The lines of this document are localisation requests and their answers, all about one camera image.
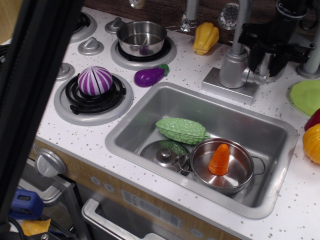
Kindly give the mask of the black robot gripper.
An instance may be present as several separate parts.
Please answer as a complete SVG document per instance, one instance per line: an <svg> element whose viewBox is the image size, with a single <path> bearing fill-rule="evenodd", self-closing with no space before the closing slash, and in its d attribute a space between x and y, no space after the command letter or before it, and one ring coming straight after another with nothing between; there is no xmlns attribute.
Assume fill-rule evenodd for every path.
<svg viewBox="0 0 320 240"><path fill-rule="evenodd" d="M245 23L239 43L249 47L249 69L254 72L265 53L273 53L269 76L277 76L289 61L305 63L317 44L306 39L288 26L273 21L268 23Z"/></svg>

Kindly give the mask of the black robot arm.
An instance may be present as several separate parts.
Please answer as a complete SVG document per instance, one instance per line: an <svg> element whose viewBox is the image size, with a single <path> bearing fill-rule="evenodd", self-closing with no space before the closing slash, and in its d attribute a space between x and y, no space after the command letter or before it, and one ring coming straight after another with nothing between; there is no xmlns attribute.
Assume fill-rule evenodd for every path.
<svg viewBox="0 0 320 240"><path fill-rule="evenodd" d="M278 75L288 62L305 64L317 46L296 32L296 28L304 27L304 18L315 8L315 0L278 0L273 20L261 24L245 23L238 42L250 49L249 70L257 71L268 54L270 77Z"/></svg>

